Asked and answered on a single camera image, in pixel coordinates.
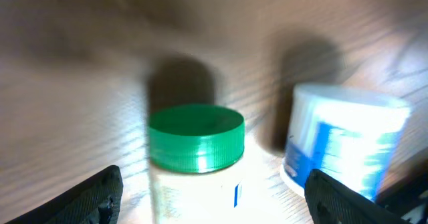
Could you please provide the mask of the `green lid white jar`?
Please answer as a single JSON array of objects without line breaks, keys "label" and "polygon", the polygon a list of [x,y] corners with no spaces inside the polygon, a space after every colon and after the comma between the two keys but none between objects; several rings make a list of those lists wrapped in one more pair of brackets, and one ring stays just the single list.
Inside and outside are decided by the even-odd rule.
[{"label": "green lid white jar", "polygon": [[222,106],[189,104],[150,115],[155,223],[281,223],[245,153],[245,120]]}]

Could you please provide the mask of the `white blue label tub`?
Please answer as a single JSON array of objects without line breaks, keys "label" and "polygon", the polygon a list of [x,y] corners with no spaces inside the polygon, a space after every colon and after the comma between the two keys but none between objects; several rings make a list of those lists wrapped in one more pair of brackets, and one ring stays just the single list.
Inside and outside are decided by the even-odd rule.
[{"label": "white blue label tub", "polygon": [[319,169],[374,201],[411,111],[407,101],[379,92],[295,85],[282,180],[304,196],[306,179]]}]

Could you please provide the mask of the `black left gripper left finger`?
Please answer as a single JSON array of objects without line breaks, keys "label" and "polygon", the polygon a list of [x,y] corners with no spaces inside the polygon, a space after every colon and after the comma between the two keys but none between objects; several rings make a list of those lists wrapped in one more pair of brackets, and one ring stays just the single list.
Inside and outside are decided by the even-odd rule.
[{"label": "black left gripper left finger", "polygon": [[110,165],[6,224],[117,224],[122,194],[120,168]]}]

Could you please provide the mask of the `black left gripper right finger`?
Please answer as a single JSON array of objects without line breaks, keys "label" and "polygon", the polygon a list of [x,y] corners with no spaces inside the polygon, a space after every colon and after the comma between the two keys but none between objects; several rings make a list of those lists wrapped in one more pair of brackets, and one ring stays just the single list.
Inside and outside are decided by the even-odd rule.
[{"label": "black left gripper right finger", "polygon": [[304,196],[315,224],[408,223],[318,169],[310,172]]}]

